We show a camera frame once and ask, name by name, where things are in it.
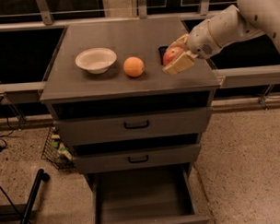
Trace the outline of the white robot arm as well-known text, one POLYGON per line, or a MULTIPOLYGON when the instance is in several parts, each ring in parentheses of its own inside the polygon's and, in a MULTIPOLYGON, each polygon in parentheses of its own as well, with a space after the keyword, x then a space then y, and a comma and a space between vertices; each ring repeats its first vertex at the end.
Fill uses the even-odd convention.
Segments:
POLYGON ((163 70, 179 74, 197 58, 209 59, 232 43, 262 35, 280 53, 280 0, 238 0, 174 41, 166 50, 171 57, 163 60, 163 70))

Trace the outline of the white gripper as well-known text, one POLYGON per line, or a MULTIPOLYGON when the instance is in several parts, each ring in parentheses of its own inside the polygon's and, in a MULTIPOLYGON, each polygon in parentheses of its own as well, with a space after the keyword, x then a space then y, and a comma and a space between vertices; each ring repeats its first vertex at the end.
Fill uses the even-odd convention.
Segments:
POLYGON ((163 70, 171 75, 179 74, 192 67, 197 55, 200 58, 209 59, 222 51, 212 36, 210 19, 196 25, 189 35, 182 35, 169 47, 181 47, 183 50, 189 49, 191 51, 183 52, 177 57, 173 54, 164 54, 163 70))

